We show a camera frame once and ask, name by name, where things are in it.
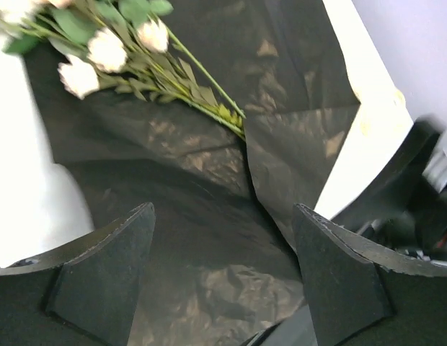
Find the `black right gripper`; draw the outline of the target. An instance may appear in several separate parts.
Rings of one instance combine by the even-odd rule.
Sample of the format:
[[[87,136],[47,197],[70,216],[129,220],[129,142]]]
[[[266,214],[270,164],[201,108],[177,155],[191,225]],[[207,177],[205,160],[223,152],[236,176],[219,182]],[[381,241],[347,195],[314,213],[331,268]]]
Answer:
[[[332,222],[396,252],[447,262],[447,188],[438,191],[422,176],[443,131],[433,118],[416,120],[377,177]]]

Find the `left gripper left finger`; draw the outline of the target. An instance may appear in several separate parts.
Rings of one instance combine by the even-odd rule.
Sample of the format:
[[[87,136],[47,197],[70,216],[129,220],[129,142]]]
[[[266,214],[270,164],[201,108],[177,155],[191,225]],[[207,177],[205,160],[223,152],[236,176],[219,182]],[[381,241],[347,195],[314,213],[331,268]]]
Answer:
[[[143,203],[30,265],[0,268],[0,345],[126,345],[155,220]]]

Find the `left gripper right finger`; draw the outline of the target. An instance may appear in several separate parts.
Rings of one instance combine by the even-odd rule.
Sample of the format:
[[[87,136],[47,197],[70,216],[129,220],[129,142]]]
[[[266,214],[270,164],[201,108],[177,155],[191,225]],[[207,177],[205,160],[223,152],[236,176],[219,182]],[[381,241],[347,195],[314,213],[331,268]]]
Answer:
[[[447,345],[447,267],[354,234],[305,205],[293,232],[319,345]]]

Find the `pink and white flower bouquet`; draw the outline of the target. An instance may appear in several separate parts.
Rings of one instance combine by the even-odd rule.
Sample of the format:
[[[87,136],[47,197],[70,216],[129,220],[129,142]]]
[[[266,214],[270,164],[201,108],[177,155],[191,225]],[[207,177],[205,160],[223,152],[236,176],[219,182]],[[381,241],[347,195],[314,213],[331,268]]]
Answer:
[[[172,10],[168,1],[0,1],[3,51],[22,56],[48,42],[65,56],[58,75],[79,99],[114,89],[179,100],[243,137],[242,109],[216,80],[198,83],[202,64],[163,22]]]

